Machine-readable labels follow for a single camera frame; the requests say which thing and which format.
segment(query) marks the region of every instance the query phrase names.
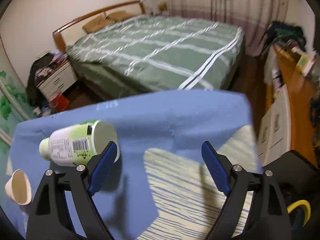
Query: white cup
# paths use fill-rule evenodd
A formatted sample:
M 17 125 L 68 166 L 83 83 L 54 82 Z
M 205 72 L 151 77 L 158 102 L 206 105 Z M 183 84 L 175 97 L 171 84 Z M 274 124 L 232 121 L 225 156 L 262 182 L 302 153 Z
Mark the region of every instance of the white cup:
M 7 196 L 19 205 L 31 202 L 31 184 L 22 170 L 16 170 L 4 186 Z

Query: blue gripper pad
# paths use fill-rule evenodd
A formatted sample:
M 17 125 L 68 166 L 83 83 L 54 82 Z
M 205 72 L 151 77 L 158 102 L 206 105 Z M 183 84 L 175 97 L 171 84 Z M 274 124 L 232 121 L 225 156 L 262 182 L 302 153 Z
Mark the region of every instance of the blue gripper pad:
M 91 174 L 91 182 L 88 189 L 88 192 L 89 194 L 91 194 L 91 196 L 93 196 L 96 192 L 98 192 L 101 189 L 102 184 L 108 176 L 111 166 L 113 165 L 113 162 L 115 161 L 117 156 L 116 143 L 112 142 L 106 150 L 106 152 L 102 152 L 101 154 L 104 155 Z
M 218 190 L 229 195 L 228 175 L 206 142 L 202 144 L 201 155 Z

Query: silver screw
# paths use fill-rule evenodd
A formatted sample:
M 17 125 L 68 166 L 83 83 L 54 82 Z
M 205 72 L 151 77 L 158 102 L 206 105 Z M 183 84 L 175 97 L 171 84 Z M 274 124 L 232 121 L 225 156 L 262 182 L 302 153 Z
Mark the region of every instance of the silver screw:
M 265 171 L 265 174 L 268 176 L 268 177 L 271 177 L 273 175 L 273 172 L 272 171 Z
M 85 166 L 82 164 L 77 166 L 77 171 L 83 171 L 84 169 L 85 169 Z
M 242 167 L 241 167 L 240 165 L 234 165 L 234 166 L 233 166 L 233 169 L 234 169 L 235 171 L 242 171 Z
M 51 176 L 52 173 L 53 173 L 53 170 L 47 170 L 47 171 L 45 172 L 45 174 L 46 174 L 47 176 Z

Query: yellow handle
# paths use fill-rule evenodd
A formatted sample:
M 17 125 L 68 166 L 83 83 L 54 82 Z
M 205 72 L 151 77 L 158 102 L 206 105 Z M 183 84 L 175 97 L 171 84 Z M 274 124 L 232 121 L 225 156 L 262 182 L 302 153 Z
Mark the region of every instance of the yellow handle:
M 311 216 L 311 206 L 310 203 L 306 200 L 298 200 L 292 203 L 290 206 L 287 207 L 288 214 L 290 214 L 293 210 L 297 207 L 301 206 L 304 210 L 304 222 L 303 226 L 308 222 Z

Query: headboard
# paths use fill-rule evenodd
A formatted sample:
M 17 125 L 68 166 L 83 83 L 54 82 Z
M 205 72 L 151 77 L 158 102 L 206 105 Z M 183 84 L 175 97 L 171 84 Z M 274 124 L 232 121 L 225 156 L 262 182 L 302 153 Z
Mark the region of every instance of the headboard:
M 145 8 L 140 0 L 133 0 L 107 6 L 78 17 L 52 33 L 54 42 L 56 43 L 58 49 L 66 52 L 66 45 L 73 45 L 78 39 L 87 35 L 87 33 L 82 29 L 83 25 L 98 15 L 103 14 L 103 12 L 108 11 L 108 13 L 111 13 L 119 9 L 126 10 L 128 13 L 135 15 L 146 13 Z

